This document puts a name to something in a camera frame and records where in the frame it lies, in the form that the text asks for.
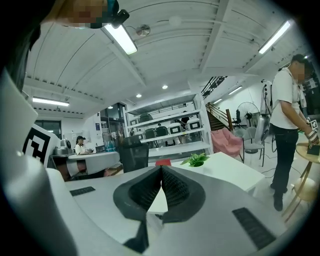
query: green plant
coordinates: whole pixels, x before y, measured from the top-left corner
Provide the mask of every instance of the green plant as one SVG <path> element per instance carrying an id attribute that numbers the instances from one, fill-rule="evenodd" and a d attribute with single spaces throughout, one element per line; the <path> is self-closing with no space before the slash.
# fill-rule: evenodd
<path id="1" fill-rule="evenodd" d="M 202 166 L 206 160 L 208 160 L 210 157 L 206 156 L 206 153 L 202 153 L 200 155 L 192 154 L 191 157 L 187 160 L 184 160 L 180 165 L 184 165 L 186 163 L 189 163 L 190 167 L 199 167 Z"/>

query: wooden railing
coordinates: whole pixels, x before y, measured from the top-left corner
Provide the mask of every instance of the wooden railing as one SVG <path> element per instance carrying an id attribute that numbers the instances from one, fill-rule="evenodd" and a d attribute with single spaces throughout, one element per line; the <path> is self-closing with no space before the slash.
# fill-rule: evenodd
<path id="1" fill-rule="evenodd" d="M 209 102 L 206 105 L 206 110 L 215 118 L 217 118 L 221 123 L 223 123 L 226 127 L 229 127 L 230 131 L 234 130 L 229 109 L 226 109 L 225 112 L 223 112 Z"/>

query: black vent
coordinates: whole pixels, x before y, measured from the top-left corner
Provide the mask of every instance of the black vent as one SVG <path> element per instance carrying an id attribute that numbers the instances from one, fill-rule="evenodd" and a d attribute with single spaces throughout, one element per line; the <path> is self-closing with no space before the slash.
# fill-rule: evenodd
<path id="1" fill-rule="evenodd" d="M 232 213 L 258 250 L 276 240 L 276 237 L 247 208 L 236 209 Z"/>

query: window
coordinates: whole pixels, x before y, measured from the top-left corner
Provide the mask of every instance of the window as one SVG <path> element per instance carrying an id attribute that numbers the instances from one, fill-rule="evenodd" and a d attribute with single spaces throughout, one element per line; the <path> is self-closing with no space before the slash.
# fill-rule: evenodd
<path id="1" fill-rule="evenodd" d="M 50 133 L 55 134 L 60 140 L 61 136 L 61 121 L 47 121 L 47 120 L 37 120 L 35 124 Z"/>

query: black cap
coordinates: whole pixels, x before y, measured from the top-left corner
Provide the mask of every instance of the black cap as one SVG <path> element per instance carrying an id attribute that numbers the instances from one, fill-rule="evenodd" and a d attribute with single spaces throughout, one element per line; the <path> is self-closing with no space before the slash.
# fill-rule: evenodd
<path id="1" fill-rule="evenodd" d="M 310 62 L 308 61 L 308 59 L 306 58 L 306 56 L 302 55 L 302 54 L 296 54 L 292 57 L 291 62 L 299 62 L 299 63 L 303 63 L 304 64 L 304 69 L 308 69 L 311 70 L 312 66 L 310 64 Z"/>

